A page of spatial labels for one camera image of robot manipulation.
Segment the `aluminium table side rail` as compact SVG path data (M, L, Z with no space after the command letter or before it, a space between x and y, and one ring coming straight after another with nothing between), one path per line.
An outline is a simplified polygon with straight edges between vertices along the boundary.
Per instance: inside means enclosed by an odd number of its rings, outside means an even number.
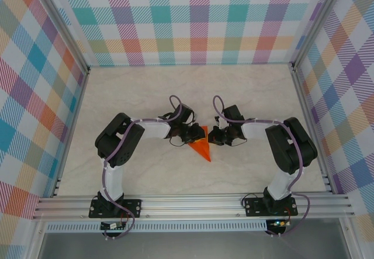
M326 162L326 159L325 159L325 155L324 155L322 147L320 146L320 142L319 142L319 139L318 139L318 136L317 136L316 127L314 125L314 121L313 121L313 118L312 118L311 111L309 110L309 107L307 105L307 99L306 99L306 95L305 95L304 90L303 90L302 85L301 85L300 77L297 73L297 69L294 68L293 63L289 63L288 66L289 66L290 75L291 75L293 84L295 86L297 97L299 99L299 102L300 102L300 105L301 105L301 108L302 108L302 112L303 112L303 116L304 116L304 119L305 119L305 122L306 122L306 126L307 126L307 129L308 129L309 136L312 139L312 141L314 142L314 144L316 146L316 149L317 149L317 152L318 152L317 162L318 162L318 165L320 167L320 171L321 171L321 174L322 174L322 179L323 179L324 184L325 184L325 189L326 189L327 192L329 192L331 194L335 194L336 193L336 191L335 191L336 187L335 187L334 181L332 181L331 178L330 178L330 170L327 167L327 162Z
M58 185L57 184L62 179L64 169L65 169L65 165L66 165L67 158L68 158L68 153L69 153L69 150L70 150L70 147L71 147L72 139L73 139L73 136L74 136L76 125L77 125L82 101L84 99L85 90L86 90L86 87L87 87L87 84L88 84L88 81L89 81L90 73L91 73L91 67L88 67L87 71L85 72L83 82L82 82L81 92L79 94L77 104L76 104L75 109L74 109L74 113L73 113L73 117L72 117L72 124L71 124L71 127L70 127L68 135L67 135L67 141L65 143L63 154L61 156L61 161L58 163L56 172L55 172L54 177L52 179L51 187L50 187L50 189L48 191L48 194L47 194L48 198L53 198L55 196L55 193L58 190Z

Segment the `right aluminium frame post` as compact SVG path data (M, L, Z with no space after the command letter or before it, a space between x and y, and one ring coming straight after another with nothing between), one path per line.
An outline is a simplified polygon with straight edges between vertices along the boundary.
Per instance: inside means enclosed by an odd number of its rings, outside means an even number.
M321 6L319 7L318 11L314 15L315 19L313 20L313 23L311 24L309 31L304 37L304 40L300 45L297 54L290 62L290 66L292 67L293 73L297 73L297 69L300 67L301 63L306 58L307 53L309 52L321 28L323 27L327 18L329 17L329 14L331 13L336 1L337 0L324 0Z

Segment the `aluminium mounting rail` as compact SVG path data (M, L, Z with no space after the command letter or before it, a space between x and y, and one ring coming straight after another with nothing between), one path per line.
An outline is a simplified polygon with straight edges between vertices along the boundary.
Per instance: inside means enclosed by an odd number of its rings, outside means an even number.
M250 205L242 200L243 194L200 195L129 195L141 200L140 220L226 220L245 219ZM307 200L295 195L300 219L325 219L354 217L354 209L346 195L328 192L307 193ZM88 220L91 196L56 196L41 198L34 220Z

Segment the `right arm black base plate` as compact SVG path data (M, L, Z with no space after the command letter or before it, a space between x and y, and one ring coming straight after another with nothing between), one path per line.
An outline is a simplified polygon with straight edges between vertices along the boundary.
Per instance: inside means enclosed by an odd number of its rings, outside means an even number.
M297 216L298 210L293 197L266 203L264 198L245 198L245 214L252 216Z

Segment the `right aluminium table side rail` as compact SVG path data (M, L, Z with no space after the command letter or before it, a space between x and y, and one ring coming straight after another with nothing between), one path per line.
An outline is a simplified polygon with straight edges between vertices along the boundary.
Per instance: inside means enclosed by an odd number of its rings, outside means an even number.
M313 118L312 118L311 111L309 110L309 107L307 105L307 99L306 99L306 95L305 95L304 90L303 90L302 85L301 85L300 77L297 73L297 69L294 68L293 63L289 63L288 66L289 66L290 75L291 75L293 84L295 86L297 97L299 99L299 102L300 102L300 105L301 105L301 108L302 108L302 112L303 112L303 116L304 116L304 119L305 119L305 122L306 122L306 126L307 126L307 129L308 129L309 136L312 139L312 141L314 142L314 144L316 146L316 149L317 149L317 152L318 152L317 162L318 162L318 165L320 167L320 171L321 171L321 174L322 174L322 179L323 179L324 184L325 184L325 189L326 189L327 192L329 192L331 194L335 194L336 193L336 191L335 191L336 187L335 187L334 181L332 181L331 178L330 178L330 170L327 167L327 162L326 162L326 159L325 159L325 155L324 155L322 147L320 146L320 142L319 142L319 139L318 139L318 136L317 136L316 127L314 125L314 121L313 121Z

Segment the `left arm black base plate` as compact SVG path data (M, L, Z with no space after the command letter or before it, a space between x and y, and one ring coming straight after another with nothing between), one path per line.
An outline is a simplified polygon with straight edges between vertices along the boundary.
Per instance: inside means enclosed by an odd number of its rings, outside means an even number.
M140 217L141 212L141 199L120 199L118 204L127 210L129 210L135 218ZM121 218L130 217L125 210L119 208L117 205L113 204L111 201L106 199L95 198L91 200L89 206L88 217L92 219L97 218Z

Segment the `aluminium frame post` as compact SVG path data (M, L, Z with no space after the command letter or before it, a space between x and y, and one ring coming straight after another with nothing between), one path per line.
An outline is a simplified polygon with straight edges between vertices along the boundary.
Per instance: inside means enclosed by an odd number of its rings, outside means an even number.
M331 13L336 1L337 0L324 0L321 6L319 7L318 11L314 15L315 19L313 20L313 23L311 24L309 31L304 37L304 40L300 45L297 54L290 62L290 66L292 67L293 73L297 73L297 69L300 67L301 63L306 58L307 53L309 52L321 28L323 27L327 18L329 17L329 14Z
M68 26L64 22L64 19L61 16L54 1L53 0L40 0L40 1L42 5L44 6L44 8L46 9L48 16L50 17L51 21L55 25L57 31L60 33L61 37L65 41L75 61L78 63L82 71L86 75L88 75L90 71L89 65L84 59L83 54L81 53L78 45L76 44L72 34L70 33L68 29Z

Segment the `left aluminium table side rail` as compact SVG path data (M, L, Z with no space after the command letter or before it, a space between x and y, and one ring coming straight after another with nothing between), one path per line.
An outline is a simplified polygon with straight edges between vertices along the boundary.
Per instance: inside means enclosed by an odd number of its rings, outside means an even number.
M73 117L72 117L72 124L71 124L71 127L70 127L68 135L67 135L67 141L65 143L63 154L61 156L61 161L58 163L56 172L55 172L54 177L52 179L51 187L50 187L50 189L48 191L48 194L47 194L48 198L53 198L55 196L55 193L58 190L58 185L57 184L62 179L64 169L65 169L65 165L66 165L67 158L68 158L68 153L69 153L69 150L70 150L70 147L71 147L72 139L73 139L73 136L74 136L76 125L77 125L82 101L84 99L85 90L86 90L86 87L87 87L87 84L88 84L88 81L89 81L90 73L91 73L91 67L88 67L87 71L85 72L83 82L82 82L81 92L79 94L77 104L76 104L75 109L74 109L74 113L73 113Z

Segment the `left aluminium frame post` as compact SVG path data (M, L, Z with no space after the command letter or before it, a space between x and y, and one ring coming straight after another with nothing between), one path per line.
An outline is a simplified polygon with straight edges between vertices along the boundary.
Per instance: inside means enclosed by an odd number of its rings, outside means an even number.
M61 16L54 1L53 0L40 0L40 1L42 5L44 6L44 8L46 9L48 16L50 17L51 21L55 25L57 31L60 33L61 37L65 41L75 61L78 63L82 71L86 75L88 75L90 71L89 65L84 59L83 54L81 53L78 45L76 44L72 34L70 33L68 29L68 26L64 22L64 19Z

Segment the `left small circuit board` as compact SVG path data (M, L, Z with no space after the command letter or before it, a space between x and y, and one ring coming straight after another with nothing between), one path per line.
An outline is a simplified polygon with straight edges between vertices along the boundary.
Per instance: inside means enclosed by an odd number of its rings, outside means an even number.
M126 227L126 222L101 222L100 230L107 231L117 231L124 230Z

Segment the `orange paper sheet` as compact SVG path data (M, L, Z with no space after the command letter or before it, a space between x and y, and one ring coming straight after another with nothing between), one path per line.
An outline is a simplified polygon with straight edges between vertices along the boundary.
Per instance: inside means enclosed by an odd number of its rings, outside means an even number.
M208 162L211 162L210 158L210 146L208 142L208 128L207 126L201 126L204 130L205 138L197 140L192 143L188 143L188 145L194 149L200 156L202 156Z

